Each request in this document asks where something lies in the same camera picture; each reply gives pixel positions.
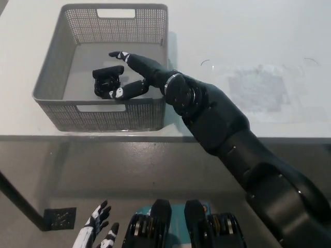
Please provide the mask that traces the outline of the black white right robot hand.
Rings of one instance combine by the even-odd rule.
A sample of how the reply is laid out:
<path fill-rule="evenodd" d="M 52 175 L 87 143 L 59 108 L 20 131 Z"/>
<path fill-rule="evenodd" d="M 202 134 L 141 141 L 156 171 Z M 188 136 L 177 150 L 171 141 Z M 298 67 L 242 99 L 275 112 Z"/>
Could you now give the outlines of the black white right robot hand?
<path fill-rule="evenodd" d="M 116 90 L 110 91 L 109 97 L 111 99 L 132 99 L 147 93 L 150 86 L 160 89 L 163 94 L 164 87 L 170 81 L 170 78 L 179 74 L 178 71 L 169 70 L 159 62 L 141 55 L 116 51 L 110 52 L 109 56 L 123 60 L 130 69 L 143 77 L 142 80 L 129 83 Z"/>

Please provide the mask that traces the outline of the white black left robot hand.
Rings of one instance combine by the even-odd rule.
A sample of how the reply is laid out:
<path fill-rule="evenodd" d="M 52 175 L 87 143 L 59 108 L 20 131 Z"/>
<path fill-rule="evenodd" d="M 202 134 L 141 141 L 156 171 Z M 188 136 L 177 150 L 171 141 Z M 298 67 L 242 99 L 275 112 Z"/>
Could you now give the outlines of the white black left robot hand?
<path fill-rule="evenodd" d="M 80 229 L 76 240 L 73 244 L 73 248 L 87 248 L 93 247 L 96 237 L 107 227 L 109 222 L 107 218 L 110 216 L 111 206 L 108 205 L 108 201 L 103 201 L 89 216 L 85 225 Z M 112 224 L 107 235 L 96 246 L 100 248 L 113 247 L 119 230 L 119 223 Z"/>

